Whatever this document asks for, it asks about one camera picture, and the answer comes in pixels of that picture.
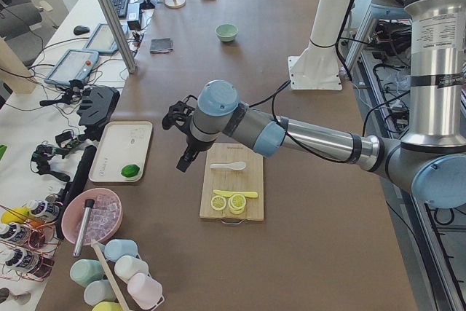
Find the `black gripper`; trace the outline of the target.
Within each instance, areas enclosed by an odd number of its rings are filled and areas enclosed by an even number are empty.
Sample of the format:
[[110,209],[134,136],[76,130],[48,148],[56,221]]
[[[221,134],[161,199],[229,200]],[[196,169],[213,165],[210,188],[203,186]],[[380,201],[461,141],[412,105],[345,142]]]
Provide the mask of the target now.
[[[177,127],[187,138],[193,139],[190,129],[190,122],[192,114],[195,111],[195,107],[188,104],[189,100],[197,98],[193,95],[186,96],[183,100],[178,101],[169,107],[168,112],[162,119],[162,128],[169,130],[171,127]],[[195,145],[188,145],[187,151],[180,157],[176,168],[181,172],[186,172],[190,164],[196,160],[197,155],[201,152],[201,149]]]

